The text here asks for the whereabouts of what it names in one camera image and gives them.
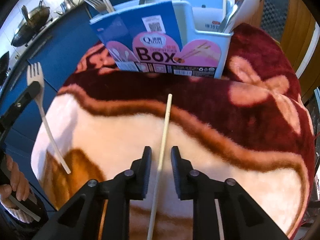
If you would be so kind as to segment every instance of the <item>red blanket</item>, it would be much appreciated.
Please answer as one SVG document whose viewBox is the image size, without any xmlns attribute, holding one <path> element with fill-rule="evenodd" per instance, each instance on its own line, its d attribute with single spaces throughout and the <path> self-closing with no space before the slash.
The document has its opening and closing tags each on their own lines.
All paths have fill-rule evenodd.
<svg viewBox="0 0 320 240">
<path fill-rule="evenodd" d="M 235 178 L 289 237 L 314 177 L 314 136 L 299 81 L 281 48 L 243 24 L 232 37 L 221 80 L 119 71 L 103 44 L 90 48 L 48 113 L 72 173 L 54 157 L 41 126 L 32 168 L 61 207 L 87 180 L 106 180 L 153 149 L 147 199 L 131 206 L 131 239 L 146 238 L 167 95 L 173 94 L 154 236 L 191 239 L 192 205 L 177 199 L 169 152 L 210 178 Z"/>
</svg>

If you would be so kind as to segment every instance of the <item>qr code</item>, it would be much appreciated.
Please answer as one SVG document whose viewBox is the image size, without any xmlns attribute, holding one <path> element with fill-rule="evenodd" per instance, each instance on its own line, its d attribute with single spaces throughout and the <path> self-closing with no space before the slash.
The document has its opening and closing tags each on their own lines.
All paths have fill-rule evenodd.
<svg viewBox="0 0 320 240">
<path fill-rule="evenodd" d="M 192 71 L 190 71 L 190 70 L 174 69 L 173 73 L 176 75 L 192 76 Z"/>
<path fill-rule="evenodd" d="M 149 23 L 151 32 L 162 32 L 160 22 Z"/>
</svg>

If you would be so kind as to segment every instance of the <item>wok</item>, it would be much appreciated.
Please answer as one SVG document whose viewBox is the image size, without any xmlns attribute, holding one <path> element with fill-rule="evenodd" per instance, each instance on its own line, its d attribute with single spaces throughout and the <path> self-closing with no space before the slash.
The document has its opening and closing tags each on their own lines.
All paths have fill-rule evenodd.
<svg viewBox="0 0 320 240">
<path fill-rule="evenodd" d="M 21 12 L 24 19 L 20 22 L 11 45 L 19 47 L 26 44 L 32 37 L 43 27 L 50 15 L 50 7 L 42 5 L 43 0 L 40 0 L 39 6 L 28 13 L 25 5 L 21 7 Z"/>
<path fill-rule="evenodd" d="M 3 85 L 5 79 L 7 78 L 8 65 L 9 65 L 9 52 L 6 52 L 0 58 L 0 86 Z"/>
</svg>

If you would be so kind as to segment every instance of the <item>white plastic fork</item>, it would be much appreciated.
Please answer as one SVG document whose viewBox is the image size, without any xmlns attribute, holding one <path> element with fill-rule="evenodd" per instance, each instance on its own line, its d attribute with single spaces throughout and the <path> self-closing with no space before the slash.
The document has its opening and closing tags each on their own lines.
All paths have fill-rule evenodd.
<svg viewBox="0 0 320 240">
<path fill-rule="evenodd" d="M 50 139 L 51 144 L 53 145 L 53 149 L 54 149 L 54 152 L 55 152 L 58 160 L 62 164 L 66 173 L 70 174 L 71 170 L 69 169 L 68 165 L 64 161 L 64 159 L 63 159 L 63 157 L 57 147 L 57 144 L 56 144 L 55 140 L 53 139 L 51 130 L 49 128 L 47 119 L 45 117 L 45 113 L 44 113 L 44 109 L 43 109 L 44 78 L 43 78 L 43 73 L 42 73 L 42 68 L 41 68 L 40 62 L 35 63 L 35 64 L 31 64 L 28 66 L 27 84 L 30 85 L 33 81 L 38 81 L 41 86 L 41 90 L 40 90 L 39 94 L 35 97 L 35 102 L 39 108 L 39 112 L 41 115 L 42 122 L 44 123 L 45 130 L 47 131 L 48 137 Z"/>
</svg>

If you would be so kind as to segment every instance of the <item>stainless steel kettle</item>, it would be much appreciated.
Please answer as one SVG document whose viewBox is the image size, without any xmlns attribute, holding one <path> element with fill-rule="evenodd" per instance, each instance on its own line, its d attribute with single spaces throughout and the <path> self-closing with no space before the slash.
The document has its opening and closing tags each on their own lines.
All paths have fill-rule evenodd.
<svg viewBox="0 0 320 240">
<path fill-rule="evenodd" d="M 64 14 L 65 12 L 71 10 L 72 8 L 76 7 L 78 4 L 80 3 L 80 0 L 75 3 L 73 0 L 64 0 L 60 6 L 61 6 L 61 9 L 62 9 L 62 12 L 60 11 L 54 11 L 54 13 L 57 13 L 59 15 L 62 15 Z"/>
</svg>

